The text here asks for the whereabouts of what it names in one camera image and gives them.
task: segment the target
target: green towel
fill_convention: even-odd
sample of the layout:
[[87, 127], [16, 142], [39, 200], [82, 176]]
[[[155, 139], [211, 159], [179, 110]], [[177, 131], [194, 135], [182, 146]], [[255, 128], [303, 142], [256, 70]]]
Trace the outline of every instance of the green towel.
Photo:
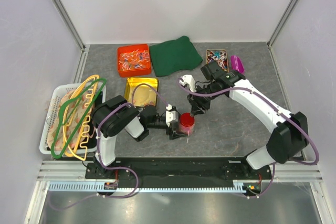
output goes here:
[[150, 56], [157, 77], [193, 70], [203, 61], [187, 36], [150, 46]]

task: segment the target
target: wall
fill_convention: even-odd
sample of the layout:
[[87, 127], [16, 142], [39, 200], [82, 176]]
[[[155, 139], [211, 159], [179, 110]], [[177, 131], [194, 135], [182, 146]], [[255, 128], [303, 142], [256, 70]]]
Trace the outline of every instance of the wall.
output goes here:
[[23, 223], [45, 109], [54, 88], [72, 81], [80, 50], [51, 0], [0, 3], [0, 223]]
[[292, 111], [308, 118], [336, 207], [336, 0], [300, 0], [274, 44]]
[[267, 41], [290, 0], [62, 0], [87, 44]]

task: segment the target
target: yellow hanger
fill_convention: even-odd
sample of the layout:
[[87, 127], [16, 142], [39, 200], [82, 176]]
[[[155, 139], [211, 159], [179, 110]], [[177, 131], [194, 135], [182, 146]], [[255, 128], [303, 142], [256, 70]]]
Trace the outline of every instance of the yellow hanger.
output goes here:
[[[78, 95], [78, 94], [85, 88], [86, 84], [87, 84], [89, 81], [94, 81], [94, 80], [96, 80], [96, 79], [99, 79], [99, 75], [97, 75], [97, 74], [95, 74], [95, 75], [93, 75], [93, 76], [90, 76], [88, 79], [86, 79], [86, 80], [85, 80], [85, 81], [84, 81], [84, 82], [83, 82], [83, 83], [82, 83], [82, 84], [81, 84], [81, 85], [74, 91], [74, 93], [71, 95], [71, 99], [72, 99], [72, 98], [75, 98], [75, 97], [76, 97], [76, 96], [77, 96], [77, 95]], [[96, 92], [97, 86], [98, 86], [98, 83], [95, 83], [95, 84], [92, 86], [92, 88], [88, 89], [88, 91], [89, 91], [90, 93], [86, 94], [86, 98], [89, 99], [89, 101], [88, 101], [87, 103], [84, 104], [84, 106], [85, 106], [86, 108], [87, 108], [87, 107], [90, 105], [90, 103], [92, 102], [92, 99], [93, 99], [93, 97], [95, 96], [94, 94], [95, 94], [95, 92]], [[66, 109], [65, 109], [65, 115], [66, 115], [67, 112], [68, 112], [68, 108], [69, 108], [69, 107], [66, 107]], [[89, 135], [88, 135], [88, 132], [90, 131], [90, 126], [88, 125], [88, 123], [90, 122], [90, 119], [91, 119], [91, 117], [90, 117], [90, 113], [91, 113], [92, 109], [93, 109], [93, 107], [89, 110], [88, 114], [86, 115], [85, 119], [84, 119], [83, 122], [82, 122], [82, 125], [81, 125], [81, 128], [80, 128], [80, 131], [79, 131], [79, 134], [78, 134], [78, 137], [77, 137], [77, 140], [76, 140], [74, 149], [72, 150], [71, 147], [70, 147], [70, 145], [68, 145], [68, 149], [67, 149], [67, 151], [65, 151], [66, 156], [68, 156], [68, 157], [72, 157], [72, 156], [74, 156], [74, 157], [76, 157], [76, 158], [78, 158], [79, 160], [82, 160], [82, 161], [85, 161], [85, 160], [86, 160], [86, 157], [87, 157], [87, 150], [88, 150], [88, 148], [87, 148], [87, 146], [85, 146], [84, 144], [87, 144], [87, 143], [89, 142]], [[74, 117], [73, 117], [74, 114], [75, 114], [75, 111], [72, 113], [71, 118], [69, 119], [69, 122], [63, 126], [63, 146], [64, 146], [64, 144], [67, 142], [67, 135], [66, 135], [67, 127], [69, 127], [69, 126], [71, 125], [72, 120], [74, 119]], [[86, 140], [84, 140], [83, 142], [81, 142], [81, 143], [79, 144], [80, 139], [81, 139], [82, 137], [85, 137]], [[80, 156], [78, 156], [78, 155], [76, 155], [76, 151], [77, 151], [77, 149], [78, 149], [78, 145], [79, 145], [80, 147], [82, 147], [82, 148], [85, 149], [85, 156], [84, 156], [84, 158], [83, 158], [83, 157], [80, 157]]]

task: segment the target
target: white plastic basket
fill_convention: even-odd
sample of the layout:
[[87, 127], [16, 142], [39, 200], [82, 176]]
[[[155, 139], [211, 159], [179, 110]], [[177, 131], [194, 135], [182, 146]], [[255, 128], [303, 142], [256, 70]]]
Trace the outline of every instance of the white plastic basket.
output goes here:
[[[48, 113], [47, 113], [47, 118], [46, 121], [44, 122], [44, 128], [42, 132], [42, 137], [40, 141], [40, 151], [43, 154], [51, 154], [51, 151], [47, 149], [48, 144], [47, 144], [47, 137], [48, 133], [50, 130], [50, 127], [53, 125], [55, 118], [57, 117], [57, 110], [54, 110], [54, 108], [58, 107], [59, 102], [61, 99], [71, 90], [77, 89], [81, 83], [73, 83], [73, 84], [68, 84], [68, 85], [62, 85], [58, 86], [54, 92], [52, 93], [51, 97], [51, 102], [49, 105]], [[98, 89], [101, 87], [101, 83], [98, 83], [98, 87], [96, 89], [96, 92]], [[102, 89], [102, 102], [105, 102], [105, 97], [106, 97], [106, 86], [103, 87]], [[94, 152], [96, 150], [96, 147], [88, 149], [88, 152]], [[84, 154], [85, 149], [78, 149], [76, 151], [77, 154]]]

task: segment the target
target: red plastic bin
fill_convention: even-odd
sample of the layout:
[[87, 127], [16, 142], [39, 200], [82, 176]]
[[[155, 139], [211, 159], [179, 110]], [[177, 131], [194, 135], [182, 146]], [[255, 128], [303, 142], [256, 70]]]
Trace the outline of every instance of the red plastic bin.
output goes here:
[[151, 61], [144, 63], [144, 68], [139, 69], [130, 69], [130, 70], [121, 70], [122, 63], [119, 61], [120, 55], [126, 52], [133, 51], [144, 51], [147, 50], [149, 52], [149, 46], [147, 44], [137, 44], [130, 46], [118, 47], [117, 49], [117, 69], [120, 77], [132, 77], [132, 76], [144, 76], [146, 74], [150, 74], [152, 72], [152, 64]]

